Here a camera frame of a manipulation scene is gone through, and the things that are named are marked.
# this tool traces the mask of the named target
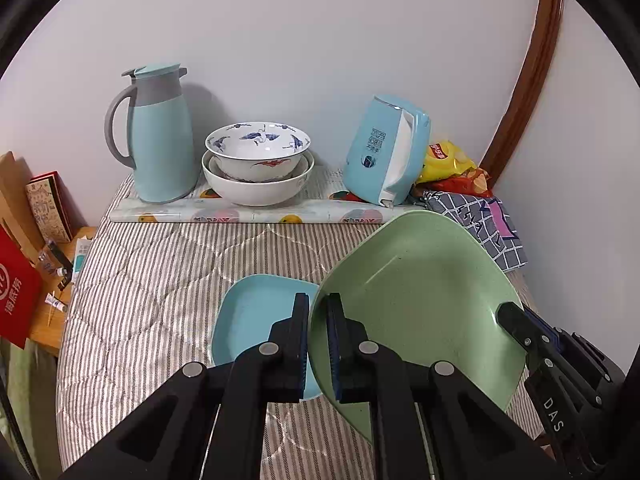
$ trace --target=red paper bag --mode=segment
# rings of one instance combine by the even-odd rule
[[[0,227],[0,336],[24,348],[42,278]]]

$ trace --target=red snack bag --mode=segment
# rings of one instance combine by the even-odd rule
[[[491,198],[494,194],[488,188],[486,180],[489,174],[481,168],[465,171],[460,176],[451,176],[444,180],[425,182],[420,184],[433,191],[447,191],[450,193],[460,193],[463,195],[481,196]]]
[[[24,348],[42,278],[0,228],[0,336]]]

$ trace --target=wooden door frame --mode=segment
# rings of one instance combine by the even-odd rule
[[[536,107],[556,50],[561,20],[562,0],[538,0],[529,50],[509,107],[480,163],[491,176],[490,187],[500,178]]]

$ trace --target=metal screw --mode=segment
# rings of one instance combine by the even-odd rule
[[[201,363],[197,363],[196,361],[187,363],[182,367],[182,373],[187,377],[197,377],[204,370],[204,366]]]
[[[276,343],[272,343],[271,341],[267,341],[266,343],[262,343],[258,346],[258,352],[262,355],[273,355],[280,350],[280,347],[276,345]]]
[[[456,370],[449,361],[438,361],[433,369],[437,374],[444,376],[451,375]]]
[[[363,354],[375,354],[379,348],[378,343],[374,343],[373,341],[363,341],[358,345],[358,350]]]

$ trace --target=stacked bowls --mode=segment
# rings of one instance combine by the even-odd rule
[[[309,136],[287,124],[230,124],[209,134],[205,145],[202,169],[207,182],[239,205],[273,205],[293,197],[315,163]]]

